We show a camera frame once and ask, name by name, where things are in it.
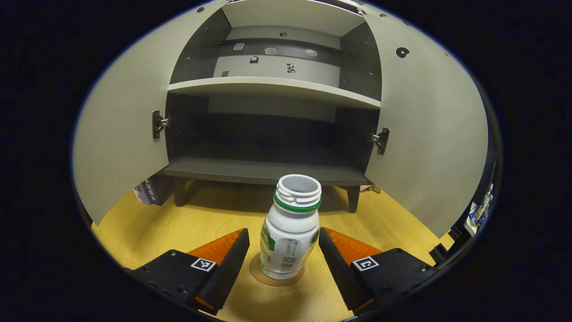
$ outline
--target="cabinet door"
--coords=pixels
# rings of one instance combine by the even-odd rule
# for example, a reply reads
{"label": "cabinet door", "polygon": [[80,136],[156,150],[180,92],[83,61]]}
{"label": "cabinet door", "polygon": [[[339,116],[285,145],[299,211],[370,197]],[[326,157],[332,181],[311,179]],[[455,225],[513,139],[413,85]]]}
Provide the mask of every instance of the cabinet door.
{"label": "cabinet door", "polygon": [[192,9],[159,26],[123,52],[89,93],[72,147],[73,178],[98,225],[134,186],[168,165],[165,134],[152,137],[152,111],[165,116],[174,65],[197,28],[226,0]]}
{"label": "cabinet door", "polygon": [[483,173],[488,130],[482,99],[445,48],[391,13],[362,8],[382,66],[377,133],[390,130],[384,155],[374,145],[366,178],[441,237]]}

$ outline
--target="gray shelf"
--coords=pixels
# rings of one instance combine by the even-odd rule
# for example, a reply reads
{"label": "gray shelf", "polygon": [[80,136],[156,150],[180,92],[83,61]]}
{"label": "gray shelf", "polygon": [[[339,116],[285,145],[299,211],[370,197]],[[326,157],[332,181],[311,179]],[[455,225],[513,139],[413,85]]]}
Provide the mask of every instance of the gray shelf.
{"label": "gray shelf", "polygon": [[287,174],[303,174],[318,180],[322,186],[360,186],[370,184],[363,172],[352,166],[278,163],[251,160],[174,158],[161,173],[189,179],[225,182],[276,184]]}

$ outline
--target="black circle sticker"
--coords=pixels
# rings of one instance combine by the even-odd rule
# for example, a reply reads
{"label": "black circle sticker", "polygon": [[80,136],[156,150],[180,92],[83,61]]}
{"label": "black circle sticker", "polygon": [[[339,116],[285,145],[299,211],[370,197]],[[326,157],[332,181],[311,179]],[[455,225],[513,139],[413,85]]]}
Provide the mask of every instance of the black circle sticker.
{"label": "black circle sticker", "polygon": [[405,47],[399,47],[395,50],[395,53],[397,54],[398,57],[405,58],[405,56],[407,56],[407,54],[409,54],[410,51]]}

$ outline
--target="cabinet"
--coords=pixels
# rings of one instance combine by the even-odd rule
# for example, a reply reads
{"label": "cabinet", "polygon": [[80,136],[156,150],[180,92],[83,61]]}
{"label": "cabinet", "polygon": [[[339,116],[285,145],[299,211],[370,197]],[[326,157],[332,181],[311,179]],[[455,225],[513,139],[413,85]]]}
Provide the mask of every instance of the cabinet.
{"label": "cabinet", "polygon": [[[414,27],[374,6],[329,2],[215,0],[116,59],[86,99],[73,145],[94,222],[158,171],[263,184],[300,172],[323,185],[372,182],[442,236],[483,172],[479,92]],[[153,111],[170,124],[158,138]],[[381,155],[371,135],[383,128]]]}

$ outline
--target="cabinet leg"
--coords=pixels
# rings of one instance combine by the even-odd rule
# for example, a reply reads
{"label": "cabinet leg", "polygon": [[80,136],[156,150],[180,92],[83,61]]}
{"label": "cabinet leg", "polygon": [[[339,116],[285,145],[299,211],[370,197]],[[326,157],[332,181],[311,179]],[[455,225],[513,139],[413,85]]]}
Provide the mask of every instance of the cabinet leg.
{"label": "cabinet leg", "polygon": [[174,179],[174,198],[175,205],[177,207],[182,207],[186,204],[185,187],[188,180],[185,178],[175,178]]}
{"label": "cabinet leg", "polygon": [[358,210],[359,189],[360,186],[340,187],[348,193],[349,212],[355,213]]}

